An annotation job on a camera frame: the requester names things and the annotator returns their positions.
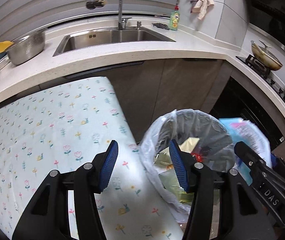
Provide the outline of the floral light blue tablecloth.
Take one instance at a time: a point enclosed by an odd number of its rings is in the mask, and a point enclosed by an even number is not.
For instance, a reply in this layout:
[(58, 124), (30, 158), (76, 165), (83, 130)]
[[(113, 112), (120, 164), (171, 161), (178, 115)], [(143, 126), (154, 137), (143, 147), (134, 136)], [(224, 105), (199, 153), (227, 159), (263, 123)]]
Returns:
[(14, 229), (47, 174), (76, 170), (115, 140), (110, 182), (95, 196), (108, 239), (181, 239), (146, 175), (139, 148), (106, 77), (46, 89), (0, 109), (0, 229)]

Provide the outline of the stainless steel colander bowl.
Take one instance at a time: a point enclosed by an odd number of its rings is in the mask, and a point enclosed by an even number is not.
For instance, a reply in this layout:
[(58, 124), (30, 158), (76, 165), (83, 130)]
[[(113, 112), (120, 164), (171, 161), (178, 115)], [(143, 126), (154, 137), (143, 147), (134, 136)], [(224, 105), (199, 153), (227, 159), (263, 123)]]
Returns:
[(6, 49), (10, 62), (19, 66), (40, 54), (46, 44), (46, 30), (42, 28), (15, 40)]

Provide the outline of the stainless steel sink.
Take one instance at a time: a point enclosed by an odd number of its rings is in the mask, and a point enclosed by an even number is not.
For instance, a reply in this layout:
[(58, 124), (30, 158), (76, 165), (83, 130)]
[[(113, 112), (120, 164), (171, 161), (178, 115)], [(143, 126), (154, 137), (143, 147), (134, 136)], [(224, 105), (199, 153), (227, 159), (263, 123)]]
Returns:
[(53, 56), (104, 44), (144, 41), (175, 42), (175, 40), (145, 27), (140, 27), (139, 29), (128, 27), (126, 30), (102, 28), (66, 35), (56, 48)]

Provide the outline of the black built-in oven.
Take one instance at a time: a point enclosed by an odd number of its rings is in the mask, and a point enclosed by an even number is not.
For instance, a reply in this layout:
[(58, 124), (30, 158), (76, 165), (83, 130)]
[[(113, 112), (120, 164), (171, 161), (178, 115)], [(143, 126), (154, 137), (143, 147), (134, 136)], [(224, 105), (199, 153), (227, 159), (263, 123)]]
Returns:
[(228, 79), (210, 114), (216, 119), (242, 118), (252, 122), (268, 139), (271, 150), (277, 148), (285, 140), (276, 122), (267, 111), (233, 77)]

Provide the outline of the black gas stove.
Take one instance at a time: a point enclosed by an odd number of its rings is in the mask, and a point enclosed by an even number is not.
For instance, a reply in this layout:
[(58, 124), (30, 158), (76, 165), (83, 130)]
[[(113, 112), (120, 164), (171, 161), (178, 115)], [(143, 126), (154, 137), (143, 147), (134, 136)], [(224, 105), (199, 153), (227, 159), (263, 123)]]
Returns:
[(271, 70), (258, 61), (253, 55), (248, 57), (236, 56), (236, 58), (255, 71), (266, 83), (276, 92), (276, 94), (285, 102), (285, 89), (271, 75)]

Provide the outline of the dark scrubber on counter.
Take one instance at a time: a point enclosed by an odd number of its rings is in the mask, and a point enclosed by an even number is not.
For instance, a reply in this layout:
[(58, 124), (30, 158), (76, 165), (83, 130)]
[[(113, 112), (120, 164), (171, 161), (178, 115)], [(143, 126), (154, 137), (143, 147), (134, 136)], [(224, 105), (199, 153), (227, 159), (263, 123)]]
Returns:
[(164, 30), (170, 30), (170, 28), (168, 27), (167, 24), (163, 24), (163, 23), (152, 23), (152, 25), (156, 28), (159, 29), (164, 29)]

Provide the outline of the red plastic bag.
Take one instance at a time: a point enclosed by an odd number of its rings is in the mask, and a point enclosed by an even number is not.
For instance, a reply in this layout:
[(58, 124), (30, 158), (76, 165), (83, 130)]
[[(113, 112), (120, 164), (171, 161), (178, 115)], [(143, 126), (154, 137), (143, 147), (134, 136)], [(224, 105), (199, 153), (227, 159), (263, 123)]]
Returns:
[(191, 155), (193, 156), (193, 158), (195, 159), (195, 161), (196, 161), (197, 163), (203, 163), (204, 160), (205, 160), (205, 158), (203, 157), (203, 155), (200, 154), (200, 153), (191, 153)]

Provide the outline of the white pink snack wrapper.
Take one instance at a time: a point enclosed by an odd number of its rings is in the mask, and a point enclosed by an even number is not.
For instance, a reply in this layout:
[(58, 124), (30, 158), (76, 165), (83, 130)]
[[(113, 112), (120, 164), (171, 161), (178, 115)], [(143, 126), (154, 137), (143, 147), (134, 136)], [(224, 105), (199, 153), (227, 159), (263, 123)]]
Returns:
[(271, 168), (271, 150), (268, 139), (258, 129), (258, 127), (250, 121), (242, 118), (224, 118), (219, 120), (228, 130), (232, 138), (232, 143), (223, 148), (218, 159), (212, 165), (212, 168), (217, 171), (226, 172), (231, 168), (238, 170), (243, 179), (248, 185), (251, 185), (253, 179), (249, 172), (250, 169), (237, 157), (234, 153), (234, 146), (237, 142), (245, 142), (252, 150), (254, 150)]

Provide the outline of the green dish soap bottle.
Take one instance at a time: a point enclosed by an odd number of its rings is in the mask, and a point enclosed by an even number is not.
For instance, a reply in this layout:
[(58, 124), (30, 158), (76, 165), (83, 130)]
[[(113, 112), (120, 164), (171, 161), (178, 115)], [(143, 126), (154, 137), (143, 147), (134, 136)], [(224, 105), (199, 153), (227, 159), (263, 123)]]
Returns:
[(180, 13), (179, 13), (179, 6), (176, 5), (174, 7), (174, 10), (171, 12), (170, 16), (170, 25), (169, 28), (171, 30), (177, 31), (178, 29), (178, 24), (179, 24), (179, 18), (180, 18)]

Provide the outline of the trash bin with clear liner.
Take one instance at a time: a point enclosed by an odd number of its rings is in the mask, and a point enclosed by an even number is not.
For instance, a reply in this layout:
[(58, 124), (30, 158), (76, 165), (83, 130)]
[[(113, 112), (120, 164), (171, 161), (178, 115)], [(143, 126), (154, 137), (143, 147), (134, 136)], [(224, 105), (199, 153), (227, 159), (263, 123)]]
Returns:
[(160, 116), (143, 136), (139, 144), (140, 159), (149, 181), (167, 203), (175, 220), (185, 223), (191, 206), (178, 199), (172, 192), (173, 187), (164, 185), (160, 174), (165, 172), (165, 165), (155, 162), (161, 159), (164, 150), (169, 151), (173, 174), (178, 179), (176, 188), (194, 193), (198, 188), (194, 164), (198, 161), (192, 153), (200, 155), (204, 168), (227, 172), (235, 164), (232, 137), (222, 122), (194, 109), (174, 110)]

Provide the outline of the cream frying pan with lid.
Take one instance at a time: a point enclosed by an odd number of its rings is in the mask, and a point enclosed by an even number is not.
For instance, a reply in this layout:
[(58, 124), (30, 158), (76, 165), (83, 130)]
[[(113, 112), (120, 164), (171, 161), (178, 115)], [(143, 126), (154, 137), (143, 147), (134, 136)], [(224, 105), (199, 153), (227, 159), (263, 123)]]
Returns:
[(283, 64), (278, 60), (278, 58), (273, 55), (269, 48), (271, 46), (266, 45), (263, 41), (260, 42), (263, 44), (263, 47), (259, 46), (255, 41), (251, 40), (251, 51), (254, 54), (254, 57), (258, 59), (262, 64), (272, 71), (280, 70)]

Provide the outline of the yellow snack wrapper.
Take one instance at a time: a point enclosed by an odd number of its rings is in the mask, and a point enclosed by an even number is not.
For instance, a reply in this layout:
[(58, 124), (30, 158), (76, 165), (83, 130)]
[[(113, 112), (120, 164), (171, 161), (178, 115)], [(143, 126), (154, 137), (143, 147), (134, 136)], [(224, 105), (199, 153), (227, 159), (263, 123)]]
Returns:
[(172, 193), (179, 203), (192, 202), (196, 188), (196, 176), (192, 172), (204, 167), (201, 155), (195, 150), (199, 141), (199, 138), (189, 137), (178, 145), (173, 139), (154, 158), (154, 166), (164, 189)]

